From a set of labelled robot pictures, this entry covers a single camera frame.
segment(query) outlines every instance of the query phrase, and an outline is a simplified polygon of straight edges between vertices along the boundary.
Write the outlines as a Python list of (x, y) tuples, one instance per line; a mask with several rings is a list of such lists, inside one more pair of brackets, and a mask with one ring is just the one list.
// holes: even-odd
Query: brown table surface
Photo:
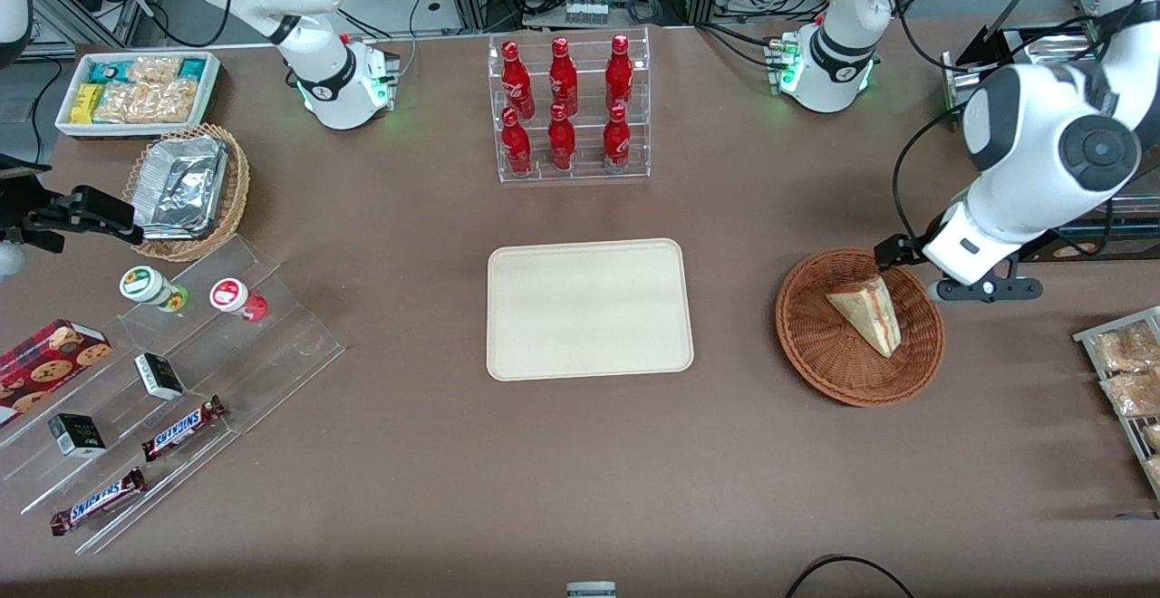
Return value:
[[(916, 32), (938, 52), (977, 25)], [(789, 366), (773, 297), (811, 251), (898, 231), (891, 167), (940, 73), (894, 29), (865, 95), (812, 115), (703, 34), (650, 34), (652, 180), (580, 189), (495, 180), (485, 37), (423, 42), (399, 109), (348, 132), (303, 110), (274, 49), (219, 50), (216, 121), (253, 168), (241, 232), (349, 350), (100, 555), (0, 493), (0, 595), (767, 597), (825, 553), (919, 596), (1158, 595), (1160, 524), (1114, 520), (1148, 488), (1070, 337), (1160, 304), (1155, 264), (1041, 264), (1039, 301), (945, 305), (930, 388), (836, 404)], [(140, 148), (63, 137), (48, 182), (119, 192)], [(915, 223), (972, 177), (962, 137), (929, 134), (904, 175)], [(490, 378), (491, 251), (651, 238), (683, 247), (689, 371)], [(115, 282), (147, 261), (92, 234), (30, 256), (0, 287), (5, 349), (124, 312)], [(800, 596), (893, 591), (831, 567)]]

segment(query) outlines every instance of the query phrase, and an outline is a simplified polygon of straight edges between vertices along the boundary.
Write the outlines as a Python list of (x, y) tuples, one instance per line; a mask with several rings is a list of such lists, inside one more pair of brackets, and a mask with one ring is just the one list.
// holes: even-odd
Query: acrylic bottle rack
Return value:
[[(624, 173), (609, 174), (604, 169), (604, 126), (608, 124), (608, 107), (604, 100), (604, 68), (611, 54), (612, 36), (629, 37), (629, 58), (632, 60), (632, 99), (626, 105), (626, 124), (632, 131), (629, 143), (629, 165)], [(542, 181), (617, 181), (650, 176), (652, 173), (652, 148), (650, 143), (651, 89), (648, 31), (644, 28), (621, 29), (621, 31), (568, 31), (568, 50), (575, 61), (580, 86), (579, 111), (572, 116), (577, 132), (577, 160), (571, 172), (560, 173), (552, 165), (548, 140), (551, 123), (551, 87), (548, 71), (552, 65), (552, 45), (546, 35), (520, 34), (493, 36), (488, 42), (488, 82), (492, 100), (492, 127), (495, 132), (495, 159), (500, 181), (535, 184)], [(520, 58), (531, 74), (531, 95), (536, 114), (523, 121), (531, 139), (531, 174), (514, 176), (507, 165), (500, 132), (503, 123), (500, 111), (507, 105), (503, 94), (503, 57), (500, 45), (515, 41), (520, 45)]]
[[(55, 512), (140, 467), (148, 486), (144, 495), (99, 512), (58, 538), (77, 554), (99, 553), (342, 353), (343, 347), (298, 304), (275, 269), (277, 264), (241, 235), (227, 240), (174, 277), (189, 291), (181, 312), (166, 314), (137, 305), (104, 324), (114, 351), (101, 366), (0, 431), (3, 491), (15, 497), (21, 513), (44, 524), (45, 538), (52, 537), (49, 523)], [(262, 320), (245, 322), (209, 304), (209, 289), (227, 276), (267, 298), (269, 309)], [(180, 399), (161, 401), (145, 393), (133, 366), (142, 351), (169, 359), (186, 387)], [(229, 413), (146, 464), (142, 443), (213, 395)], [(90, 460), (64, 457), (46, 423), (57, 413), (90, 416), (107, 451)]]

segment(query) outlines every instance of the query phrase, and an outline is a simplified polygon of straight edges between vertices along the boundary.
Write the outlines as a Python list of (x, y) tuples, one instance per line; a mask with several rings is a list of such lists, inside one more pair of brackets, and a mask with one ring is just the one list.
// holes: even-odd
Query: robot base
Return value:
[(838, 112), (865, 90), (873, 61), (867, 64), (861, 81), (833, 81), (810, 53), (810, 39), (817, 30), (817, 24), (807, 24), (799, 31), (786, 31), (780, 42), (766, 46), (766, 63), (777, 66), (769, 71), (769, 86), (775, 95), (789, 95), (807, 110)]
[(355, 74), (335, 99), (319, 102), (303, 89), (303, 102), (319, 123), (331, 129), (361, 126), (378, 112), (393, 110), (399, 88), (399, 58), (365, 44), (347, 44), (355, 54)]

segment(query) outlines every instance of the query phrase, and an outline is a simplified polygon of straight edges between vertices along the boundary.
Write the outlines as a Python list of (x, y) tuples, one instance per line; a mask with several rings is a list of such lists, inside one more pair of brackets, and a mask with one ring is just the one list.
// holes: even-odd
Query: wicker basket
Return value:
[[(165, 139), (191, 139), (195, 136), (213, 136), (230, 145), (230, 160), (226, 163), (226, 176), (222, 182), (222, 198), (218, 200), (216, 227), (205, 239), (200, 240), (145, 240), (133, 250), (140, 255), (148, 255), (152, 258), (172, 261), (172, 263), (188, 263), (190, 260), (198, 260), (220, 247), (238, 229), (241, 223), (241, 214), (246, 210), (246, 194), (249, 190), (249, 163), (246, 153), (238, 147), (238, 140), (233, 139), (225, 129), (213, 124), (198, 124), (173, 134), (164, 136)], [(137, 176), (142, 172), (142, 163), (145, 161), (145, 152), (137, 156), (137, 165), (133, 165), (132, 173), (129, 173), (129, 182), (121, 197), (129, 202), (133, 197), (133, 189), (137, 189)]]
[(775, 322), (790, 363), (838, 401), (871, 408), (914, 399), (942, 364), (947, 335), (927, 289), (907, 269), (883, 272), (902, 343), (883, 358), (826, 300), (836, 285), (878, 275), (873, 251), (838, 248), (809, 256), (785, 277)]

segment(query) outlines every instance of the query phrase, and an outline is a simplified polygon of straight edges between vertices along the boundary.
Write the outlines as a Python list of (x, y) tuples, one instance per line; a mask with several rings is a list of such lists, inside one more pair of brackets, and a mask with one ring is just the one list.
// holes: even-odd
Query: red bottle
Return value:
[(515, 176), (529, 176), (531, 174), (531, 140), (528, 132), (520, 124), (520, 116), (514, 108), (505, 107), (500, 112), (503, 119), (503, 131), (500, 139), (503, 140), (503, 153), (507, 155), (508, 167)]
[(623, 34), (612, 36), (612, 57), (609, 57), (608, 68), (604, 68), (604, 86), (608, 110), (617, 103), (626, 105), (632, 99), (632, 60), (629, 58), (629, 37)]
[(568, 54), (568, 39), (552, 38), (552, 67), (548, 71), (552, 83), (552, 102), (563, 103), (567, 115), (580, 110), (580, 86), (577, 82), (577, 65)]
[(552, 105), (552, 123), (548, 125), (548, 140), (552, 144), (552, 165), (560, 173), (571, 172), (577, 158), (577, 131), (568, 119), (568, 111), (563, 102)]
[(604, 169), (609, 174), (621, 174), (629, 168), (629, 140), (632, 137), (624, 122), (624, 105), (614, 105), (608, 111), (604, 126)]
[(520, 111), (520, 118), (531, 119), (536, 115), (536, 102), (531, 99), (528, 66), (520, 60), (520, 46), (514, 41), (507, 41), (500, 51), (503, 52), (503, 93), (508, 105)]

